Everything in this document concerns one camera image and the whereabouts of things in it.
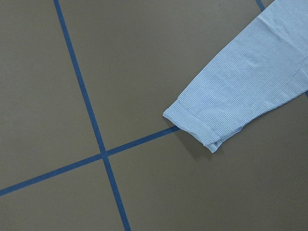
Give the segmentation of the blue striped button shirt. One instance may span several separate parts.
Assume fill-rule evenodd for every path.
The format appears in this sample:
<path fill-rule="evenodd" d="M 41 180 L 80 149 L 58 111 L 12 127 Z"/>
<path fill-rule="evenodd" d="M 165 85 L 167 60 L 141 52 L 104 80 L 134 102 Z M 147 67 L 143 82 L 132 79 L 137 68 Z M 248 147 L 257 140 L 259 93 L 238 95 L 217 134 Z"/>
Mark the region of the blue striped button shirt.
<path fill-rule="evenodd" d="M 215 152 L 247 123 L 308 90 L 308 3 L 276 0 L 228 43 L 163 116 Z"/>

